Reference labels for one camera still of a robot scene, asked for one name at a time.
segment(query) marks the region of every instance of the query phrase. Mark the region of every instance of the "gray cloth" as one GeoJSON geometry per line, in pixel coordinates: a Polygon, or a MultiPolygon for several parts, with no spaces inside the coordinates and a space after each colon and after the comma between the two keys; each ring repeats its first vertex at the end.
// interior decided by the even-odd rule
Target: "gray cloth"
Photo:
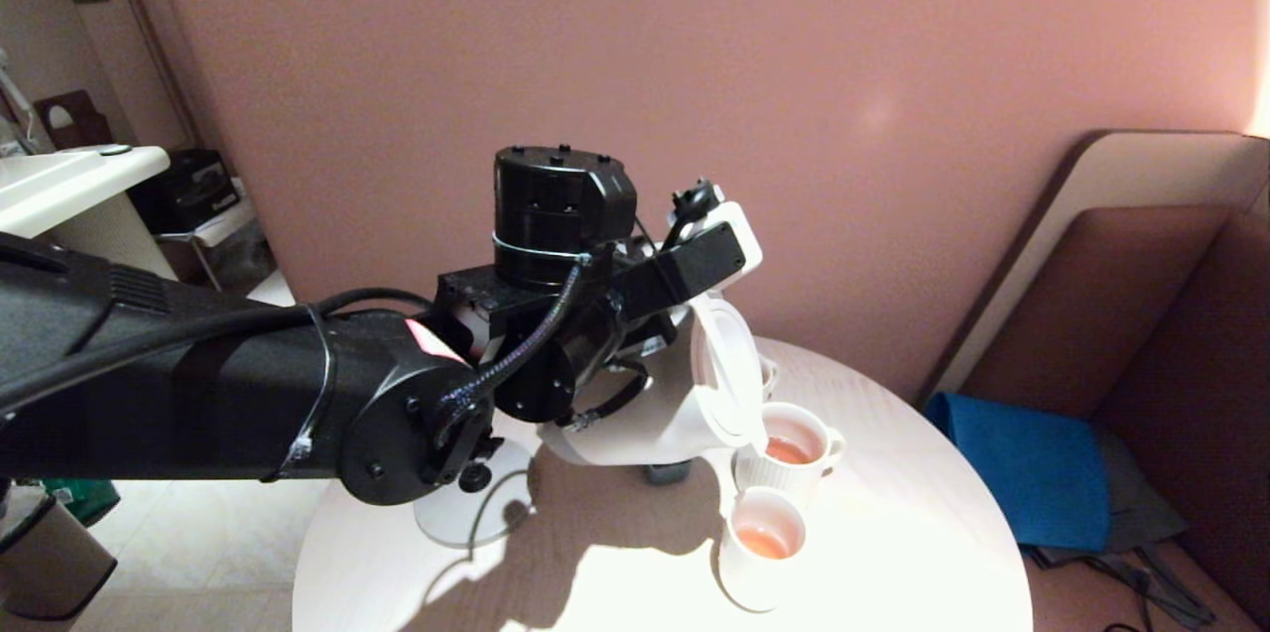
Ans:
{"type": "Polygon", "coordinates": [[[1186,522],[1151,487],[1133,452],[1120,438],[1097,425],[1093,437],[1106,466],[1111,504],[1106,547],[1102,551],[1034,547],[1033,558],[1041,569],[1083,561],[1120,580],[1187,629],[1212,624],[1217,616],[1181,584],[1154,551],[1154,543],[1186,530],[1186,522]],[[1144,567],[1128,561],[1125,553],[1130,551],[1137,552],[1144,567]]]}

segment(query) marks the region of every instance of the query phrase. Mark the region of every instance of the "white mug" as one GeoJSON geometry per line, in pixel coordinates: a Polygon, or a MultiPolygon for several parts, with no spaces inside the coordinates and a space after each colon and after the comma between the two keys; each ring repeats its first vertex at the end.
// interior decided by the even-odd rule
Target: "white mug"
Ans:
{"type": "Polygon", "coordinates": [[[719,581],[732,600],[767,612],[803,583],[806,522],[798,505],[776,489],[737,495],[719,541],[719,581]]]}
{"type": "Polygon", "coordinates": [[[733,457],[737,489],[771,486],[806,510],[815,500],[826,470],[841,459],[846,439],[838,429],[829,428],[812,411],[792,402],[766,402],[762,416],[768,442],[777,440],[772,447],[785,448],[801,463],[781,461],[768,456],[767,451],[744,447],[733,457]]]}

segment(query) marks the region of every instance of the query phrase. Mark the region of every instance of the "blue cloth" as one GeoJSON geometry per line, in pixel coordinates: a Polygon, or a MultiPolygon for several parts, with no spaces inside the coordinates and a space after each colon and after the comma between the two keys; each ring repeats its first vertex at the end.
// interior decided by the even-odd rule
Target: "blue cloth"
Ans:
{"type": "Polygon", "coordinates": [[[1102,550],[1111,501],[1087,423],[958,393],[936,393],[925,415],[988,484],[1020,544],[1102,550]]]}

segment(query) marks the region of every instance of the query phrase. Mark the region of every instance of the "mug handle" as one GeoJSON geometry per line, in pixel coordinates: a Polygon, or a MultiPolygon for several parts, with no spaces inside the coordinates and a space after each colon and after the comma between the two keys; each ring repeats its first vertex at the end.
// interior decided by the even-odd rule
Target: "mug handle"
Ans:
{"type": "Polygon", "coordinates": [[[771,401],[776,383],[781,379],[781,365],[771,357],[763,357],[762,353],[758,355],[758,364],[763,373],[763,401],[771,401]]]}
{"type": "Polygon", "coordinates": [[[828,471],[838,464],[838,459],[847,448],[847,440],[833,425],[826,425],[824,431],[829,434],[829,452],[824,456],[824,470],[828,471]]]}

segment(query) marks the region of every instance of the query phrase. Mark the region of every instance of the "black strap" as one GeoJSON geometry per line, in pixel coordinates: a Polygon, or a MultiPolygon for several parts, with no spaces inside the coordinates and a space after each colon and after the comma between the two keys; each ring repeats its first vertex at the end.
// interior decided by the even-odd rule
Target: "black strap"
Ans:
{"type": "MultiPolygon", "coordinates": [[[[1153,548],[1149,551],[1135,548],[1135,552],[1143,563],[1147,565],[1146,570],[1129,565],[1124,557],[1116,553],[1088,556],[1085,561],[1093,570],[1120,580],[1137,593],[1143,602],[1154,603],[1165,614],[1187,629],[1196,631],[1217,621],[1213,610],[1182,585],[1153,548]]],[[[1151,617],[1147,613],[1146,605],[1143,605],[1142,613],[1143,624],[1151,631],[1151,617]]]]}

